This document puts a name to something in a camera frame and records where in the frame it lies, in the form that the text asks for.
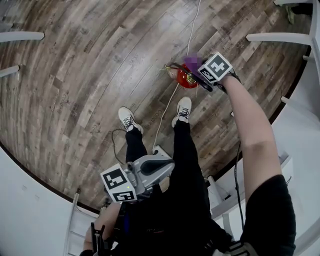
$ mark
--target cord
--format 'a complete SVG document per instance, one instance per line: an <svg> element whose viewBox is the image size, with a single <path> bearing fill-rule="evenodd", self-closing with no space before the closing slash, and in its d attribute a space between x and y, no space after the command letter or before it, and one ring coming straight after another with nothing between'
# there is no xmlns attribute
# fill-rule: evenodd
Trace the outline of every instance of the cord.
<svg viewBox="0 0 320 256"><path fill-rule="evenodd" d="M196 11L196 15L195 15L193 22L192 22L192 28L191 28L190 38L189 38L189 42L188 42L188 48L186 49L186 55L188 55L188 53L189 53L189 46L190 46L190 42L191 42L191 38L192 38L192 33L194 32L195 21L196 21L196 18L198 17L198 14L199 14L200 3L201 3L201 0L199 0L198 9Z"/></svg>
<svg viewBox="0 0 320 256"><path fill-rule="evenodd" d="M289 182L291 181L291 178L292 178L292 176L290 176L290 178L285 182L287 186L289 185Z"/></svg>
<svg viewBox="0 0 320 256"><path fill-rule="evenodd" d="M198 8L197 8L197 11L196 11L196 15L195 15L195 17L194 17L194 19L193 19L193 21L192 21L192 28L191 28L190 38L189 38L189 41L188 41L188 46L187 46L187 49L186 49L186 55L189 54L190 42L191 42L192 34L193 34L193 32L194 32L195 21L196 21L196 18L198 17L198 14L199 14L200 3L201 3L201 0L199 0ZM154 142L153 142L153 146L152 146L152 153L153 153L153 151L154 151L154 148L155 148L155 145L156 145L156 142L157 142L157 137L158 137L159 130L160 130L160 128L161 128L162 119L163 119L164 116L165 116L165 113L166 113L166 111L167 111L167 109L168 109L168 107L169 107L169 105L170 105L170 102L171 102L172 98L174 97L174 95L175 95L175 93L176 93L176 90L178 89L178 86L179 86L179 83L176 85L176 87L175 87L175 89L174 89L174 91L173 91L173 93L172 93L172 95L171 95L171 97L170 97L170 99L169 99L169 102L168 102L168 104L166 105L166 108L165 108L165 110L164 110L164 112L163 112L163 114L162 114L162 116L161 116L160 124L159 124L158 130L156 131L156 134L155 134L155 137L154 137Z"/></svg>
<svg viewBox="0 0 320 256"><path fill-rule="evenodd" d="M237 165L238 165L239 154L240 154L240 146L241 146L241 142L239 142L238 152L236 153L236 161L235 161L235 165L234 165L234 181L235 181L235 190L236 190L236 194L237 194L237 197L238 197L238 204L239 204L239 210L240 210L240 216L241 216L242 230L244 230L245 222L244 222L244 215L243 215L242 209L241 209L239 184L238 184L238 179L237 179Z"/></svg>
<svg viewBox="0 0 320 256"><path fill-rule="evenodd" d="M117 157L117 154L116 154L116 144L115 144L115 140L114 140L114 132L116 132L116 131L123 131L123 132L126 132L126 133L127 133L127 131L124 130L124 129L114 129L114 130L111 132L111 140L112 140L112 145L113 145L113 153L114 153L114 156L115 156L115 158L118 160L118 162L123 165L124 163L119 160L119 158Z"/></svg>

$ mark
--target wooden floor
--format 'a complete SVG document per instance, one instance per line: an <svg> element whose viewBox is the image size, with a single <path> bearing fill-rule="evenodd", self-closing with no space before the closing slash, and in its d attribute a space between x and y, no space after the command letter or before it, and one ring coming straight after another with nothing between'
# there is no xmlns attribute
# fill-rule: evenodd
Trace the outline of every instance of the wooden floor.
<svg viewBox="0 0 320 256"><path fill-rule="evenodd" d="M150 153L160 117L173 93L164 64L182 62L197 0L0 1L11 31L44 32L42 41L0 44L0 68L20 65L0 79L0 140L32 173L80 201L104 202L99 173L117 161L111 131L118 109L130 108L144 128ZM308 33L310 18L290 25L270 0L202 0L190 53L222 53L268 117L291 86L305 45L248 42L248 33ZM191 133L205 176L236 155L237 129L230 102L219 90L179 87L164 117L157 144L173 153L171 120L183 96L192 99ZM116 151L125 159L124 132Z"/></svg>

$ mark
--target black pants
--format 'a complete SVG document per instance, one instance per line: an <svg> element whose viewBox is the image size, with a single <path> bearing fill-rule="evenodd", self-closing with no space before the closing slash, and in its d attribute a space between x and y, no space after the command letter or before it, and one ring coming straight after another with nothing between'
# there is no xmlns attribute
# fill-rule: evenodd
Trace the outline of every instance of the black pants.
<svg viewBox="0 0 320 256"><path fill-rule="evenodd" d="M127 162L147 154L138 129L127 132L125 138ZM126 221L129 227L125 228L129 243L134 246L139 243L137 238L143 238L143 244L150 247L169 243L177 247L181 243L188 248L185 245L189 243L204 248L204 244L214 240L215 248L227 246L231 237L211 219L208 189L190 125L179 120L174 127L173 160L175 167L168 190L130 206Z"/></svg>
<svg viewBox="0 0 320 256"><path fill-rule="evenodd" d="M125 135L127 142L126 162L134 162L147 155L142 134L136 128ZM170 197L183 203L192 202L202 214L210 216L208 189L198 164L198 153L190 135L190 125L177 121L174 127L174 170L170 176Z"/></svg>
<svg viewBox="0 0 320 256"><path fill-rule="evenodd" d="M313 5L312 3L299 3L298 6L294 6L291 8L294 14L305 14L312 16Z"/></svg>

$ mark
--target white wall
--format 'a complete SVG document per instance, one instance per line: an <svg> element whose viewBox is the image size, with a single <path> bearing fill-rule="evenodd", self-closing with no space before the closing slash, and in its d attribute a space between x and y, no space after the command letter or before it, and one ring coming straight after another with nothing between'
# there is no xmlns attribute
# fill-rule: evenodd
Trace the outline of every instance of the white wall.
<svg viewBox="0 0 320 256"><path fill-rule="evenodd" d="M320 117L320 83L315 63L307 64L290 100ZM296 238L299 238L320 218L320 121L310 120L307 115L286 105L272 128L279 155L285 151L292 157L290 168L293 168L293 179L289 184L289 192L296 214ZM243 186L242 160L238 163L238 180L239 185ZM217 180L216 184L223 196L225 190L231 195L235 194L234 168ZM237 239L241 235L239 208L231 211L229 217ZM320 241L302 255L319 256Z"/></svg>
<svg viewBox="0 0 320 256"><path fill-rule="evenodd" d="M62 256L72 204L21 170L0 148L1 256ZM71 230L86 233L94 218L76 213ZM70 236L79 255L83 238Z"/></svg>

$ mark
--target leg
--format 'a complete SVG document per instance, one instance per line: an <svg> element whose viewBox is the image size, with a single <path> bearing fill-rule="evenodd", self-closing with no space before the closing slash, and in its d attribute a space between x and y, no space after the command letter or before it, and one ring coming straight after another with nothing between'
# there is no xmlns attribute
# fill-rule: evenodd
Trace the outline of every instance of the leg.
<svg viewBox="0 0 320 256"><path fill-rule="evenodd" d="M313 5L311 3L300 3L298 6L291 8L294 14L305 14L312 16Z"/></svg>
<svg viewBox="0 0 320 256"><path fill-rule="evenodd" d="M136 127L126 133L125 139L127 143L126 162L134 162L147 155L147 150L142 142L142 133Z"/></svg>
<svg viewBox="0 0 320 256"><path fill-rule="evenodd" d="M192 202L195 214L210 216L208 189L198 164L197 149L190 135L190 111L191 100L182 98L177 106L177 115L172 121L175 167L170 176L169 190L176 202L179 201L184 206Z"/></svg>
<svg viewBox="0 0 320 256"><path fill-rule="evenodd" d="M170 176L170 187L166 195L169 203L169 218L172 241L192 243L198 248L211 244L211 253L199 252L200 255L212 255L214 249L222 252L231 241L220 226L211 219L208 189L198 163L196 146L190 135L188 123L191 100L182 98L177 106L177 115L172 120L174 129L174 170Z"/></svg>
<svg viewBox="0 0 320 256"><path fill-rule="evenodd" d="M126 130L126 162L134 162L147 155L147 150L142 142L144 129L135 121L134 114L126 107L121 107L118 111L119 119Z"/></svg>
<svg viewBox="0 0 320 256"><path fill-rule="evenodd" d="M295 13L293 12L293 9L290 8L288 5L285 6L286 13L288 14L288 21L294 25L295 24Z"/></svg>

